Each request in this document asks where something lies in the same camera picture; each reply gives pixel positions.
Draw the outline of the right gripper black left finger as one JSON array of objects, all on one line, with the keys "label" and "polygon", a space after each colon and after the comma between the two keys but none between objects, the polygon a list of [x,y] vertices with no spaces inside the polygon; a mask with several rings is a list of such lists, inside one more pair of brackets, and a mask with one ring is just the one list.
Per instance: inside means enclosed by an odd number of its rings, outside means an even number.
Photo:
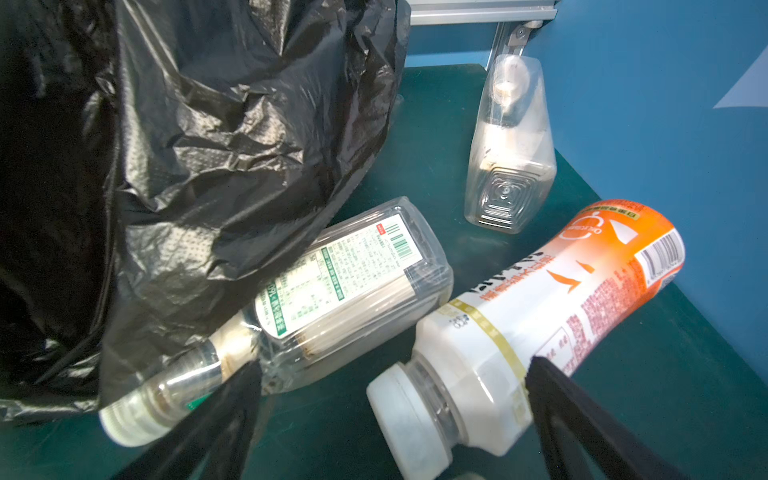
[{"label": "right gripper black left finger", "polygon": [[201,479],[242,477],[259,420],[262,369],[242,367],[169,434],[123,468],[116,479]]}]

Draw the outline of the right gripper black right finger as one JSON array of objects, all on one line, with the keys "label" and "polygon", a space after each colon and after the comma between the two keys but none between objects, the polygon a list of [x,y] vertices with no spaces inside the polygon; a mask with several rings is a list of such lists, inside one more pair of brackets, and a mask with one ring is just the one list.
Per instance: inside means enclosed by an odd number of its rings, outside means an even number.
[{"label": "right gripper black right finger", "polygon": [[545,357],[525,377],[549,477],[592,479],[594,463],[608,479],[685,479],[640,442]]}]

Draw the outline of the clear square bottle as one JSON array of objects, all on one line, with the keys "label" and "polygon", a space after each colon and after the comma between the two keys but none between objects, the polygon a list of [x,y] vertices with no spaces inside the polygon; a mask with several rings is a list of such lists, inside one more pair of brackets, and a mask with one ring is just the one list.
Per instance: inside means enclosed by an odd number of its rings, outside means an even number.
[{"label": "clear square bottle", "polygon": [[521,232],[557,174],[539,60],[502,54],[488,71],[473,134],[464,214],[473,224]]}]

